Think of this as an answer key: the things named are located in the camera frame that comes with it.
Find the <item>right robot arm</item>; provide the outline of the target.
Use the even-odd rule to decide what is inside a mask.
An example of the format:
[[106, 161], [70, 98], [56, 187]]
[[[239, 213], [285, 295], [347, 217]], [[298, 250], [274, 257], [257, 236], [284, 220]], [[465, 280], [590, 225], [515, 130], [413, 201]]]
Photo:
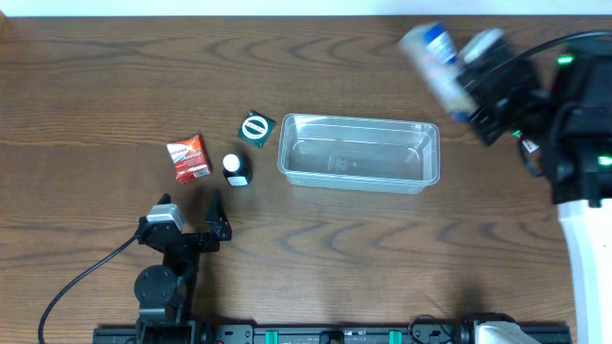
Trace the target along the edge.
[[477, 105], [474, 134], [536, 145], [523, 163], [551, 186], [569, 252], [580, 343], [611, 340], [611, 33], [590, 31], [518, 54], [504, 37], [473, 38], [459, 84]]

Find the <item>blue Kool Fever box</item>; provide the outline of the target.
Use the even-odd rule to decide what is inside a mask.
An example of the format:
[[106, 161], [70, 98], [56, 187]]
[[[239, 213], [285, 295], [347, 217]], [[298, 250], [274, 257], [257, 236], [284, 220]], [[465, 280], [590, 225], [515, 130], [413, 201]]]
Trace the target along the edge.
[[477, 106], [458, 81], [463, 64], [444, 24], [415, 26], [400, 40], [399, 48], [448, 116], [457, 122], [468, 122]]

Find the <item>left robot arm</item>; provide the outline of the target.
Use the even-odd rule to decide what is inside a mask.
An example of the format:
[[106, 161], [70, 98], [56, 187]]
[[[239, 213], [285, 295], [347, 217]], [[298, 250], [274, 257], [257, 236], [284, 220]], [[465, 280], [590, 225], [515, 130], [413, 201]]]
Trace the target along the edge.
[[208, 205], [208, 229], [184, 233], [185, 217], [164, 194], [149, 213], [139, 219], [135, 239], [163, 255], [163, 262], [144, 269], [134, 284], [139, 301], [138, 343], [213, 343], [214, 330], [191, 314], [200, 257], [217, 252], [229, 241], [232, 229], [221, 192], [216, 189]]

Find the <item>red sachet packet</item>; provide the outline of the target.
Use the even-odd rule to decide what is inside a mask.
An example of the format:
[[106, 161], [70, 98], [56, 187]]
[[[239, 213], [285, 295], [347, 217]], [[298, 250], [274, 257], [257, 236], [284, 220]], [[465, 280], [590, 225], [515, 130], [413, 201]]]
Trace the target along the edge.
[[211, 174], [204, 142], [199, 134], [190, 139], [172, 141], [166, 145], [166, 149], [173, 161], [178, 183], [190, 183]]

